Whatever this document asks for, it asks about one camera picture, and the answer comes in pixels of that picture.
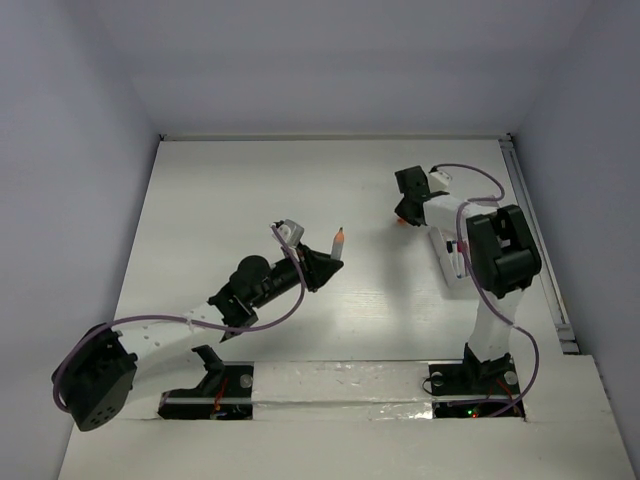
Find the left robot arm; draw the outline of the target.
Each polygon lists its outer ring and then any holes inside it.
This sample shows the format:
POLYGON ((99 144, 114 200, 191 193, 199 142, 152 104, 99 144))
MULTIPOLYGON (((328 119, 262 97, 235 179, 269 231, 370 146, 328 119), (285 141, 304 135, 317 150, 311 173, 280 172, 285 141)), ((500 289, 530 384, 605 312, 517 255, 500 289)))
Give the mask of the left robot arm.
POLYGON ((240 404, 225 406, 230 393, 244 398, 236 368, 214 350, 245 333, 284 323, 344 266, 344 241, 328 253, 283 242, 282 258, 243 258, 228 281, 183 315, 141 314, 90 328, 51 376, 52 396, 76 427, 95 430, 147 395, 211 398, 215 418, 247 416, 240 404))

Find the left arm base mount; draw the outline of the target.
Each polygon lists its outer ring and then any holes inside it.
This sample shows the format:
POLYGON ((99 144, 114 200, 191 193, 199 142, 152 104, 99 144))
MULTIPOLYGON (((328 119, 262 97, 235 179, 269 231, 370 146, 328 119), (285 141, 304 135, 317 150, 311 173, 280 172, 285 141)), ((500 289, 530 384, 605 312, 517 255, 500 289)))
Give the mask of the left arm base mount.
POLYGON ((208 345, 192 352, 204 369, 192 388, 162 394, 157 414, 164 420, 252 420, 254 364, 224 363, 208 345))

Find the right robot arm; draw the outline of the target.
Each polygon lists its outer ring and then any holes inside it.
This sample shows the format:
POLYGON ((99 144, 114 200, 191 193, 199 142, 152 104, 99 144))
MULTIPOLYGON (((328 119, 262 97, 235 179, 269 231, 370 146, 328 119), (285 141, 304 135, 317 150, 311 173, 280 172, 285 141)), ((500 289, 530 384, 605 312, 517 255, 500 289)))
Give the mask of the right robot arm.
POLYGON ((541 272, 542 261, 521 208, 501 206, 506 191, 491 174, 478 167, 453 163, 453 168, 473 171, 498 189, 496 196, 459 199, 449 192, 451 177, 439 164, 429 171, 420 166, 394 173, 401 200, 396 215, 406 223, 447 234, 459 256, 461 277, 471 279, 479 303, 474 329, 459 364, 446 365, 430 374, 440 377, 435 387, 482 392, 511 370, 510 336, 516 331, 529 339, 534 352, 534 373, 540 353, 533 335, 516 324, 525 291, 541 272))

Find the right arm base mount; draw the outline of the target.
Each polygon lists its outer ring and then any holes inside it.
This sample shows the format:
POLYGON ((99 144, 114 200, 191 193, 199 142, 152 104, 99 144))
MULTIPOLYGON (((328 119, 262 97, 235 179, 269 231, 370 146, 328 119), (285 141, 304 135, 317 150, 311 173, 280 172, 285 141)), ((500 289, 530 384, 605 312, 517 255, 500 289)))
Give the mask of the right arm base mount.
POLYGON ((436 419, 526 417, 514 371, 475 380, 461 363, 436 363, 421 388, 432 399, 436 419))

